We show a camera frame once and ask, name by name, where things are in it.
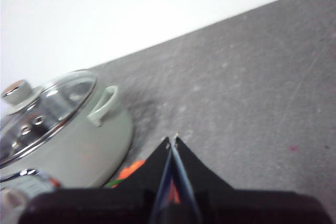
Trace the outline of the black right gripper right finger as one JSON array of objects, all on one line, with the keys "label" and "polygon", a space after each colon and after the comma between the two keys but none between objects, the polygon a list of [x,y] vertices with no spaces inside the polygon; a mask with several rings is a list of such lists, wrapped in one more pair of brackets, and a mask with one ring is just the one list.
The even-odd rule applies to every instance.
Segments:
[{"label": "black right gripper right finger", "polygon": [[204,223],[332,223],[322,203],[292,191],[238,189],[209,169],[181,138],[175,146]]}]

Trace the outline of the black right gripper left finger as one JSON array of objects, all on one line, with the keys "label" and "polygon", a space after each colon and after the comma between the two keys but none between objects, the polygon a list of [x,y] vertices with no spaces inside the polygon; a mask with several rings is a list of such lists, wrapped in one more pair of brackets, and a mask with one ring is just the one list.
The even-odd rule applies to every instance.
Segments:
[{"label": "black right gripper left finger", "polygon": [[169,138],[117,187],[57,189],[34,197],[19,223],[146,223],[170,151]]}]

